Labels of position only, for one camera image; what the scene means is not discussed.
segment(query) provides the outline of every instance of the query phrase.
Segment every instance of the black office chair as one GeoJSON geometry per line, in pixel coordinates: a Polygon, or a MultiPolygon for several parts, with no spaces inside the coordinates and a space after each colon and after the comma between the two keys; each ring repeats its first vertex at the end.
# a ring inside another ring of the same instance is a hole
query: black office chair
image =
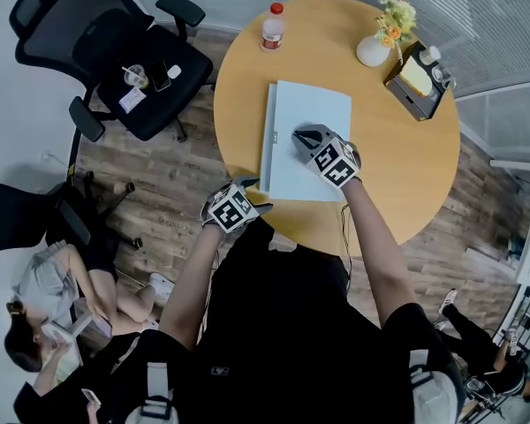
{"type": "Polygon", "coordinates": [[[140,238],[132,240],[105,224],[117,205],[134,191],[133,184],[128,184],[125,192],[100,213],[99,199],[91,189],[93,177],[89,172],[83,181],[85,196],[72,186],[71,180],[47,194],[23,192],[0,184],[0,251],[36,246],[44,234],[48,245],[64,239],[79,250],[101,252],[110,262],[116,256],[120,240],[136,249],[142,247],[140,238]]]}
{"type": "Polygon", "coordinates": [[[77,128],[91,141],[105,131],[100,120],[118,119],[140,140],[149,140],[170,122],[177,121],[178,140],[186,139],[178,113],[204,86],[212,72],[209,58],[186,42],[186,25],[198,26],[206,14],[189,0],[159,0],[156,6],[175,18],[179,36],[151,24],[154,18],[133,0],[18,0],[10,24],[19,37],[19,63],[68,74],[87,89],[76,97],[70,114],[77,128]],[[182,72],[170,87],[157,93],[150,84],[147,98],[129,114],[119,101],[132,88],[124,83],[122,66],[148,67],[164,60],[182,72]],[[94,89],[110,113],[88,108],[94,89]]]}

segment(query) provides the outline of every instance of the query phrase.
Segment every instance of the yellow flower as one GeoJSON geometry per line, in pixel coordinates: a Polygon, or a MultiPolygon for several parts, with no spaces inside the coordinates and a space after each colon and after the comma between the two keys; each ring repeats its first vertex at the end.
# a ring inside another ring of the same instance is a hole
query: yellow flower
{"type": "Polygon", "coordinates": [[[398,39],[400,38],[400,28],[398,28],[398,26],[390,26],[389,28],[387,28],[387,34],[392,38],[392,39],[398,39]]]}
{"type": "Polygon", "coordinates": [[[389,47],[389,48],[394,47],[394,45],[395,45],[395,40],[392,39],[392,38],[391,38],[390,36],[388,36],[388,35],[384,35],[384,37],[381,38],[381,45],[382,45],[383,47],[389,47]]]}

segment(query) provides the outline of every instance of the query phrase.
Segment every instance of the smartphone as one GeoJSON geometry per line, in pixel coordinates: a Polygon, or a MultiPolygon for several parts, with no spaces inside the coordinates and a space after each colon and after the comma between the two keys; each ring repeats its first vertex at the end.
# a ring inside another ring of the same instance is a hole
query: smartphone
{"type": "Polygon", "coordinates": [[[98,406],[102,405],[100,399],[94,394],[92,390],[86,390],[85,388],[83,388],[81,391],[82,394],[85,395],[85,398],[87,398],[88,402],[94,402],[98,406]]]}
{"type": "Polygon", "coordinates": [[[153,80],[155,91],[163,91],[170,86],[170,78],[167,75],[167,65],[163,60],[157,60],[149,66],[149,75],[153,80]]]}
{"type": "Polygon", "coordinates": [[[106,337],[112,337],[112,326],[101,316],[98,316],[98,319],[93,319],[96,326],[100,329],[106,337]]]}

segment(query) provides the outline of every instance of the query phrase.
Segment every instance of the yellow table top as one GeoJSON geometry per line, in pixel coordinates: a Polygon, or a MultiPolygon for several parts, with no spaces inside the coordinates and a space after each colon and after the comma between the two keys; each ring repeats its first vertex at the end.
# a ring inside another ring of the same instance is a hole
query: yellow table top
{"type": "MultiPolygon", "coordinates": [[[[259,176],[270,83],[288,80],[350,95],[360,177],[400,244],[432,220],[450,191],[458,165],[458,115],[448,91],[432,119],[414,119],[383,85],[397,62],[396,52],[377,68],[360,63],[356,47],[375,33],[380,12],[355,0],[291,0],[284,4],[283,45],[270,53],[260,49],[261,15],[228,50],[216,85],[214,117],[228,172],[259,176]]],[[[251,190],[248,196],[254,204],[274,203],[264,218],[289,239],[346,254],[340,217],[344,203],[269,200],[251,190]]],[[[350,236],[350,253],[358,255],[353,228],[350,236]]]]}

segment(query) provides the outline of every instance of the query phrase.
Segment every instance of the glasses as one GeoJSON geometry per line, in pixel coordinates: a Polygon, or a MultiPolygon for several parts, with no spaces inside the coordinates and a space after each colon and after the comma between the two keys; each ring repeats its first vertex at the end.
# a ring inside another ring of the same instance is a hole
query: glasses
{"type": "Polygon", "coordinates": [[[455,77],[446,68],[438,64],[432,68],[432,77],[439,81],[445,89],[453,89],[458,84],[455,77]]]}

